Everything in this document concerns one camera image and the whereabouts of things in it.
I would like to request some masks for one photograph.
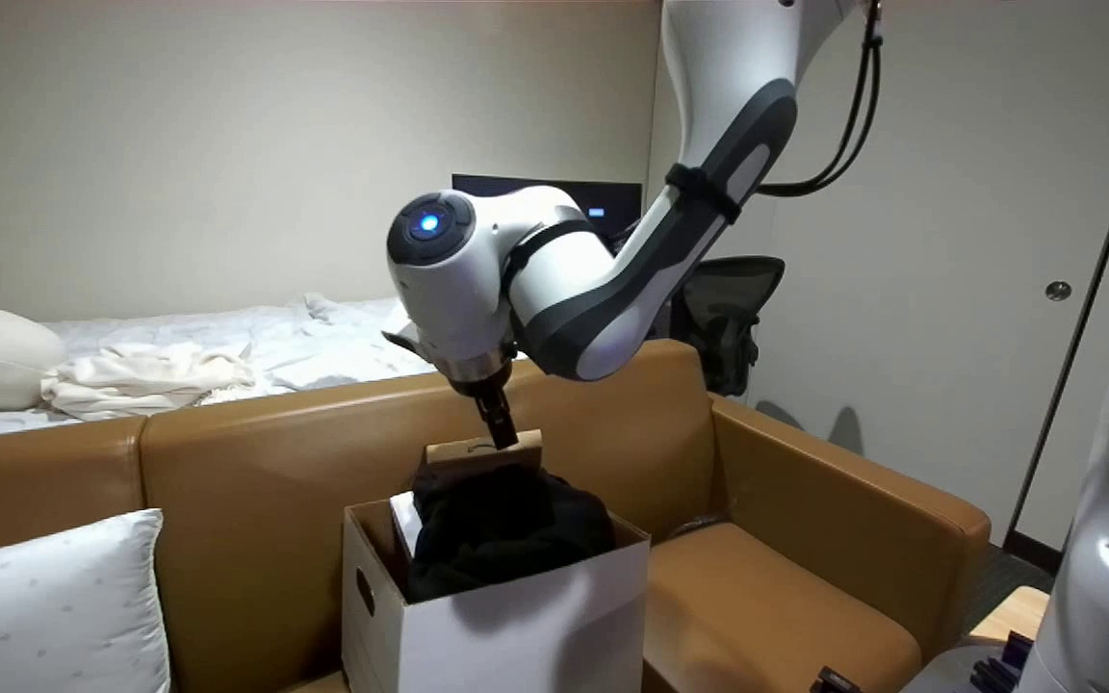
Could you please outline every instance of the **black cable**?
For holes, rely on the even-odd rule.
[[[866,27],[863,27],[863,54],[858,54],[858,78],[853,78],[853,97],[852,97],[852,110],[845,110],[845,127],[834,142],[834,155],[830,160],[809,176],[809,181],[779,181],[779,185],[754,185],[754,192],[767,192],[767,196],[809,196],[814,187],[829,187],[830,181],[840,181],[853,158],[863,155],[866,146],[866,135],[872,127],[872,110],[879,110],[879,85],[881,85],[881,35],[879,35],[879,0],[866,2]],[[853,140],[853,127],[858,127],[858,106],[863,106],[863,94],[866,94],[866,117],[863,117],[863,132],[858,132],[858,142],[852,146]]]

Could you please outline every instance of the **black cloth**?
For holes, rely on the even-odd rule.
[[[616,548],[603,504],[540,466],[501,466],[451,484],[433,475],[424,466],[410,482],[424,520],[408,567],[410,602],[558,568]]]

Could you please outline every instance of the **white blanket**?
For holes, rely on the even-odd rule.
[[[111,341],[41,372],[41,400],[80,421],[188,409],[218,390],[248,385],[236,352],[197,341]]]

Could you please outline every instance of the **bed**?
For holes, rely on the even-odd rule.
[[[381,380],[402,372],[428,372],[431,366],[391,341],[381,330],[402,322],[395,295],[331,302],[319,293],[252,303],[236,313],[182,313],[139,319],[58,319],[46,322],[65,346],[65,363],[55,371],[94,366],[109,353],[210,353],[218,366],[236,366],[221,385],[202,385],[188,405],[218,405],[272,394],[331,390],[345,380]],[[134,417],[139,409],[80,409],[75,396],[55,396],[46,390],[34,409],[0,413],[0,435],[61,427],[80,421]]]

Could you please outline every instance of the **white bedsheet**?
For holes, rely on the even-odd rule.
[[[247,396],[296,394],[296,390],[325,390],[325,385],[345,385],[345,380],[428,372],[431,366],[424,359],[381,337],[381,330],[395,330],[401,322],[402,322],[402,309],[395,295],[331,302],[331,295],[306,293],[287,303],[259,303],[259,309],[238,309],[238,313],[182,313],[182,316],[143,316],[143,319],[58,319],[49,326],[65,341],[61,371],[67,372],[84,371],[84,376],[91,371],[102,376],[109,372],[102,352],[123,352],[123,346],[134,359],[139,353],[175,359],[175,352],[238,359],[241,376],[214,380],[214,385],[201,380],[191,385],[201,394],[188,400],[170,396],[170,405],[182,409],[182,405],[214,405],[214,400],[247,400]],[[118,417],[166,413],[160,400],[152,405],[159,409],[130,409],[118,400]],[[109,409],[80,413],[80,405],[67,405],[67,413],[58,413],[49,405],[0,413],[0,435],[61,427],[61,423],[75,423],[80,417],[102,421],[111,413]]]

